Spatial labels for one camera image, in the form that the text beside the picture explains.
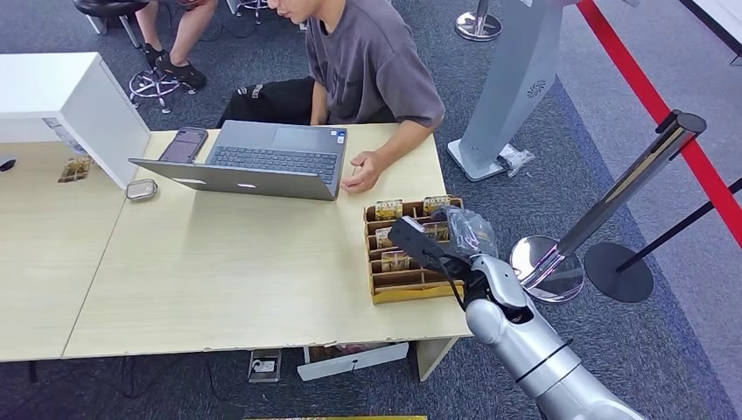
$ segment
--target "gray t-shirt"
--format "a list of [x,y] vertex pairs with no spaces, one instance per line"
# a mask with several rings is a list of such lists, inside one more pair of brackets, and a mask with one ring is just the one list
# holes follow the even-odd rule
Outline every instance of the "gray t-shirt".
[[443,119],[410,28],[389,1],[346,0],[329,35],[310,18],[306,50],[311,77],[327,89],[327,123],[411,120],[430,127]]

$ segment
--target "robotic arm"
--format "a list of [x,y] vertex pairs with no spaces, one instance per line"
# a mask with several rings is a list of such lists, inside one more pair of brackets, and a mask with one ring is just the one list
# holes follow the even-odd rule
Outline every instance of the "robotic arm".
[[452,255],[408,216],[389,239],[421,267],[464,281],[456,297],[474,336],[489,345],[547,420],[644,420],[582,366],[523,291],[509,264]]

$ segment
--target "man's arm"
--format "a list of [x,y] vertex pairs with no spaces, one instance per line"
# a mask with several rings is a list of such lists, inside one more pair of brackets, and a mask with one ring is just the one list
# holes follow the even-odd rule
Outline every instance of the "man's arm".
[[350,161],[360,169],[353,170],[353,175],[344,178],[340,186],[349,193],[373,188],[382,172],[422,144],[437,126],[425,127],[411,120],[403,121],[382,147],[363,151]]
[[311,90],[311,116],[309,125],[322,125],[327,123],[327,89],[322,83],[314,81]]
[[395,52],[376,75],[381,97],[402,123],[375,151],[364,151],[350,163],[356,168],[340,186],[349,193],[373,188],[379,176],[402,156],[413,151],[443,121],[445,108],[428,69],[417,57],[414,44]]

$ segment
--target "rolling stool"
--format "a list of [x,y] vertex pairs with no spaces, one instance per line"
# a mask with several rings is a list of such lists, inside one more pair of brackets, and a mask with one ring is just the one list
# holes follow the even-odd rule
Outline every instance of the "rolling stool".
[[246,0],[243,2],[240,2],[237,4],[237,12],[235,13],[236,16],[242,16],[242,12],[240,9],[249,9],[251,11],[255,11],[255,24],[259,25],[261,23],[260,21],[260,11],[263,9],[268,9],[268,0]]
[[[73,0],[73,3],[74,7],[85,15],[96,18],[118,18],[123,25],[123,29],[129,34],[134,47],[141,47],[126,17],[143,9],[148,1]],[[173,92],[179,86],[179,81],[170,77],[164,77],[158,73],[155,67],[150,67],[149,70],[139,72],[129,80],[129,100],[134,105],[134,108],[139,108],[137,98],[157,98],[162,113],[170,114],[171,109],[165,105],[164,96]],[[195,93],[196,91],[193,89],[188,90],[188,94],[190,95]]]

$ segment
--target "smartphone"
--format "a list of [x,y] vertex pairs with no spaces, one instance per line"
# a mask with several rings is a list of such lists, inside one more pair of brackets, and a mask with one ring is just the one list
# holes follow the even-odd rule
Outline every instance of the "smartphone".
[[159,160],[190,164],[196,158],[207,138],[208,132],[205,129],[183,127],[178,130],[175,138],[167,145],[167,149],[164,150]]

